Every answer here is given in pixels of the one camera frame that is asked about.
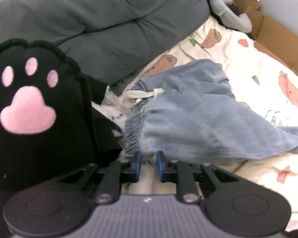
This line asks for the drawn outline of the light blue denim pants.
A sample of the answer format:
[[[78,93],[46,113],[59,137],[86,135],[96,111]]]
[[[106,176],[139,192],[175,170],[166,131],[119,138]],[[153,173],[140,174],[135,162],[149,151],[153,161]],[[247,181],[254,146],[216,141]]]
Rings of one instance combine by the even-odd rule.
[[[276,127],[236,101],[224,71],[197,60],[140,78],[128,91],[124,151],[201,164],[298,154],[298,127]]]

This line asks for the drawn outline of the dark grey duvet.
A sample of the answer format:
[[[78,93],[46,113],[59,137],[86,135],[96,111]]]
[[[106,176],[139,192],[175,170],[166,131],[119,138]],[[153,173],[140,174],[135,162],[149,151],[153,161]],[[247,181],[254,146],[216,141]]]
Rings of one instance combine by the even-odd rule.
[[[0,0],[0,43],[53,43],[81,71],[114,84],[197,30],[206,0]]]

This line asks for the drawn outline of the cream bear print bedsheet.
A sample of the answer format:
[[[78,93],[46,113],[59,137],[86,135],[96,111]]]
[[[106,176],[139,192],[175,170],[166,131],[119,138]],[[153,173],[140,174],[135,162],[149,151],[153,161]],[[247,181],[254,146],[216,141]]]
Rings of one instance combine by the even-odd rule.
[[[236,101],[276,127],[298,127],[298,76],[255,46],[246,34],[220,25],[214,18],[155,58],[140,78],[197,60],[211,60],[225,73]],[[291,204],[287,229],[298,229],[298,154],[284,152],[260,160],[231,159],[215,163],[227,171],[283,195]]]

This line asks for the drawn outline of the grey neck pillow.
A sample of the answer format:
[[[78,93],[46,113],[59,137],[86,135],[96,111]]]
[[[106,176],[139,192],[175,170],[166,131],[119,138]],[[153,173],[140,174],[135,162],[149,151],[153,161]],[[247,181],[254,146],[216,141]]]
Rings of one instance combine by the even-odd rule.
[[[253,29],[250,18],[245,13],[237,15],[229,6],[235,6],[233,0],[209,0],[212,12],[220,18],[224,26],[243,33]]]

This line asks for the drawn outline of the white black spotted fleece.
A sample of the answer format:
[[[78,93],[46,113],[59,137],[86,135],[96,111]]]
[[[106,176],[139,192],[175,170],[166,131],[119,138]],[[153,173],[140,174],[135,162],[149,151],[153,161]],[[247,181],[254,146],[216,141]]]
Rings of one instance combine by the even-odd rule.
[[[115,138],[122,139],[124,138],[127,115],[116,106],[117,98],[109,89],[105,92],[103,101],[100,104],[92,102],[92,107],[115,124],[115,127],[111,127],[112,134]]]

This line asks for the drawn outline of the black cat paw plush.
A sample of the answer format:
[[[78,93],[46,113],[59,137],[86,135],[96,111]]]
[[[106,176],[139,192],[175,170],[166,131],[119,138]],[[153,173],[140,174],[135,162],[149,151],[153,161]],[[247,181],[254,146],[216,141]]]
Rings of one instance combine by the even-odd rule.
[[[107,85],[46,41],[0,44],[0,192],[115,161],[115,124],[92,105]]]

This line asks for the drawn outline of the brown cardboard barrier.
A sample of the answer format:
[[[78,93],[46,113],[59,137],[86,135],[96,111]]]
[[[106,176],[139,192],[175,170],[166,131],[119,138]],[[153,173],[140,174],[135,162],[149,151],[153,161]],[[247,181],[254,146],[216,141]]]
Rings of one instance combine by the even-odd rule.
[[[240,12],[250,18],[256,39],[255,46],[261,52],[273,56],[298,76],[298,36],[270,16],[258,11],[257,0],[233,0]]]

